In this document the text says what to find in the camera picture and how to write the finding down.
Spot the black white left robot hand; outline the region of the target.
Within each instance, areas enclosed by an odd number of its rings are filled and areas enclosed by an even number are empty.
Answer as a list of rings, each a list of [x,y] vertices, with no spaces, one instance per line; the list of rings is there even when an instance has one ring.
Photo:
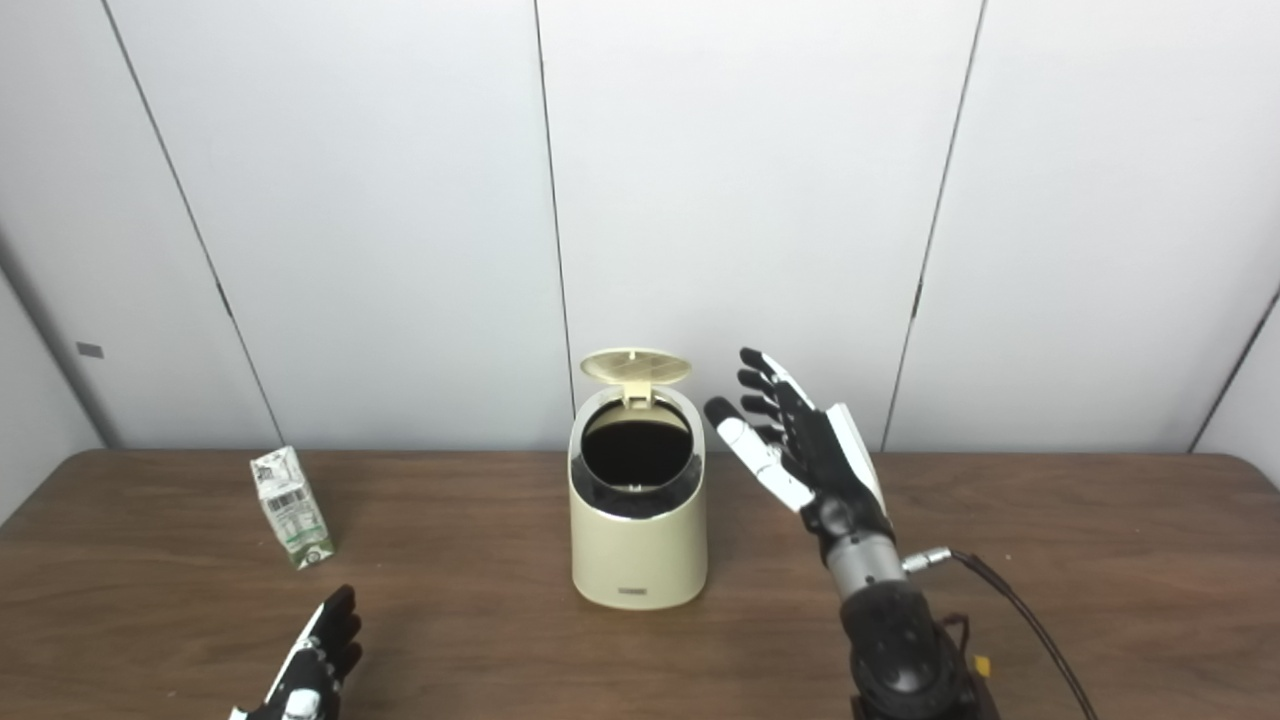
[[[351,584],[329,594],[296,637],[262,703],[234,707],[228,717],[338,719],[344,684],[364,656],[356,607]]]

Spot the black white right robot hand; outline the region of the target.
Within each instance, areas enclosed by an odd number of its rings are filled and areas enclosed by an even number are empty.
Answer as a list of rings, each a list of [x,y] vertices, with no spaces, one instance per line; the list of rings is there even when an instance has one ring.
[[[704,415],[730,451],[815,537],[820,556],[872,537],[896,541],[870,454],[849,409],[818,407],[756,348],[739,352],[739,404],[716,396]]]

